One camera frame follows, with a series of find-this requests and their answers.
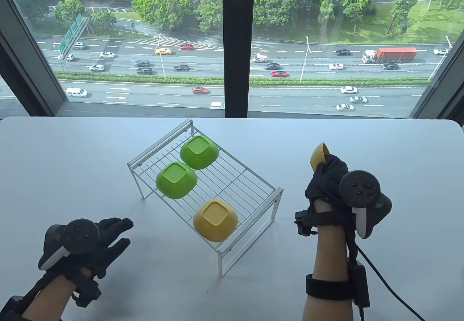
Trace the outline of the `person's right hand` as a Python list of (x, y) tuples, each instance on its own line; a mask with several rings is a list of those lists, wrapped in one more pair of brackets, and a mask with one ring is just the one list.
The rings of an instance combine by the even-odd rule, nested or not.
[(326, 162), (315, 169), (312, 180), (305, 190), (310, 205), (295, 213), (299, 235), (315, 235), (313, 227), (341, 226), (347, 235), (355, 237), (355, 220), (351, 208), (341, 196), (341, 179), (348, 173), (345, 162), (333, 154), (326, 154)]

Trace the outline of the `person's left hand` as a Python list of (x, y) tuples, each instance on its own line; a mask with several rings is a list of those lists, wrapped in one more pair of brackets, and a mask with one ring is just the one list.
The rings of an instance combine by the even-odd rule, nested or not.
[(72, 295), (85, 308), (101, 296), (98, 282), (107, 268), (130, 245), (120, 235), (134, 226), (128, 218), (108, 218), (96, 223), (76, 219), (67, 225), (52, 225), (45, 233), (43, 255), (38, 262), (45, 272), (42, 287), (54, 278), (64, 276), (76, 288)]

